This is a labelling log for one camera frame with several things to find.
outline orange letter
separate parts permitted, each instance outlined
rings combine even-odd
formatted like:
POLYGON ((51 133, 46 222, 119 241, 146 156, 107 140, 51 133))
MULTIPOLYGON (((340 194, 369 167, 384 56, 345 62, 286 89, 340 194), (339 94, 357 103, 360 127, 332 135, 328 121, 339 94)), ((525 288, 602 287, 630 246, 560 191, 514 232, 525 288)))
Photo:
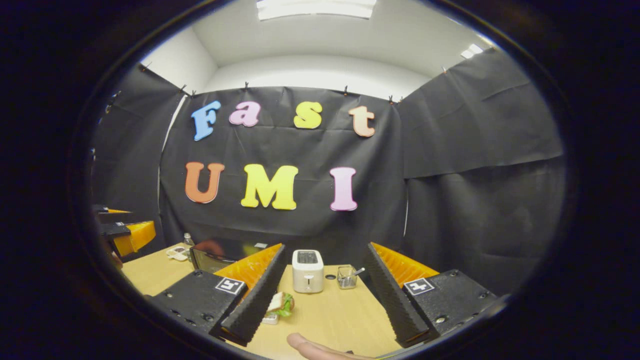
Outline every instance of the orange letter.
POLYGON ((193 202, 201 202, 202 204, 212 202, 218 194, 218 181, 220 180, 220 173, 225 169, 225 166, 218 163, 209 164, 207 167, 211 172, 209 175, 209 189, 205 193, 198 190, 198 178, 204 165, 192 161, 191 163, 187 163, 186 166, 187 180, 184 184, 184 192, 187 194, 187 197, 193 202))
POLYGON ((367 119, 373 119, 374 115, 367 112, 366 106, 358 106, 349 110, 349 115, 353 115, 353 129, 356 134, 368 138, 376 132, 374 128, 369 127, 367 124, 367 119))

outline white toaster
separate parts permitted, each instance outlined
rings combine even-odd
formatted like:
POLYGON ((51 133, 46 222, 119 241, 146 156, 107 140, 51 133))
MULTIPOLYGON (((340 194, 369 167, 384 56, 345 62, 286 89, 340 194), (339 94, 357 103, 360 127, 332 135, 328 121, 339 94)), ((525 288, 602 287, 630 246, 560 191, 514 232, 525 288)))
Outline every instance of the white toaster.
POLYGON ((291 260, 293 290, 298 293, 319 293, 324 288, 324 264, 317 250, 295 250, 291 260))

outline foam letter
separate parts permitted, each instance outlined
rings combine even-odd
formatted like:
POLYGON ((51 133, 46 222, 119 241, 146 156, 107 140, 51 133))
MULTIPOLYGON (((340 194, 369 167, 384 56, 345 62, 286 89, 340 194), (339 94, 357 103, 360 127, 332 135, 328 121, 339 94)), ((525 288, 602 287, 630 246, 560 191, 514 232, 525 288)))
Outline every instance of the foam letter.
POLYGON ((207 192, 200 192, 198 190, 198 178, 200 177, 200 171, 204 168, 202 163, 192 161, 187 163, 187 180, 184 183, 184 192, 187 197, 193 202, 200 202, 207 204, 212 202, 218 194, 218 181, 220 181, 220 172, 225 169, 225 166, 218 163, 211 163, 207 167, 209 169, 209 189, 207 192))
POLYGON ((242 206, 256 208, 258 200, 255 198, 255 193, 257 192, 265 208, 269 206, 273 194, 276 195, 272 203, 273 208, 280 210, 296 208, 296 203, 293 201, 293 179, 298 173, 297 167, 281 166, 271 180, 267 177, 262 165, 249 164, 244 167, 244 171, 246 172, 246 192, 244 199, 240 201, 242 206))
POLYGON ((374 128, 369 127, 367 124, 367 119, 373 119, 374 115, 367 112, 366 106, 358 106, 349 110, 349 115, 353 115, 353 130, 355 130, 356 134, 368 138, 376 132, 374 128))
POLYGON ((208 124, 213 125, 216 122, 215 110, 218 109, 220 109, 220 102, 216 100, 191 114, 191 117, 193 117, 193 120, 196 122, 196 136, 193 137, 194 140, 202 140, 213 133, 213 128, 209 127, 208 124))
POLYGON ((293 118, 293 123, 296 127, 303 129, 315 129, 322 122, 322 117, 319 114, 321 112, 322 105, 319 102, 303 101, 296 107, 298 116, 293 118))
POLYGON ((231 124, 252 127, 258 123, 258 113, 260 113, 260 104, 254 101, 241 102, 236 106, 236 111, 229 116, 231 124))
POLYGON ((335 167, 329 171, 333 176, 335 193, 333 203, 330 208, 334 211, 353 211, 358 207, 358 203, 353 201, 351 196, 351 177, 356 170, 351 167, 335 167))

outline ceiling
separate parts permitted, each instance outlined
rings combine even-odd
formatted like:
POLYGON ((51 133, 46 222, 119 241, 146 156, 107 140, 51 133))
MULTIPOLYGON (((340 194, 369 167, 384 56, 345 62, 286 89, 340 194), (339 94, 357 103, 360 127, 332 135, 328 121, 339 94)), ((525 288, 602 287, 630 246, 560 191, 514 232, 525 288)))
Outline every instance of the ceiling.
POLYGON ((380 61, 431 78, 486 49, 471 29, 416 0, 378 0, 369 20, 300 15, 259 21, 255 0, 237 0, 193 29, 219 67, 285 55, 334 55, 380 61))

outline black cloth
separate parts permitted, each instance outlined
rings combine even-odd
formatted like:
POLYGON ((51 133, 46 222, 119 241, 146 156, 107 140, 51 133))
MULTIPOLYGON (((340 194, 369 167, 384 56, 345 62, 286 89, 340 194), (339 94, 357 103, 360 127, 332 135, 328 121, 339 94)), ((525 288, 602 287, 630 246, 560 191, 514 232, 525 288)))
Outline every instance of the black cloth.
POLYGON ((440 272, 457 268, 511 293, 534 271, 556 231, 563 157, 408 180, 403 252, 440 272))
POLYGON ((109 112, 99 120, 92 143, 94 204, 136 213, 153 220, 156 237, 131 260, 163 249, 176 241, 164 238, 157 202, 160 155, 179 89, 150 70, 132 69, 117 87, 109 112))
POLYGON ((489 49, 447 70, 398 105, 404 176, 554 158, 563 153, 553 116, 518 65, 489 49))
POLYGON ((316 249, 326 264, 362 263, 365 244, 375 241, 396 246, 402 237, 406 190, 402 177, 401 123, 388 101, 313 88, 264 87, 223 90, 196 95, 180 109, 161 161, 161 213, 168 236, 191 233, 196 242, 205 239, 285 243, 289 251, 316 249), (213 133, 194 140, 191 114, 218 100, 213 133), (253 127, 234 125, 229 115, 243 101, 262 107, 253 127), (294 125, 300 102, 319 102, 322 123, 316 129, 294 125), (375 114, 370 138, 353 130, 350 109, 366 106, 375 114), (216 198, 195 203, 185 194, 186 168, 198 161, 198 188, 209 185, 210 163, 225 166, 216 198), (294 210, 272 205, 246 208, 247 175, 244 166, 261 164, 271 179, 283 165, 298 168, 294 181, 294 210), (332 211, 334 167, 353 167, 354 211, 332 211))
POLYGON ((515 291, 556 230, 566 166, 556 123, 510 57, 489 49, 398 105, 408 212, 403 252, 515 291))

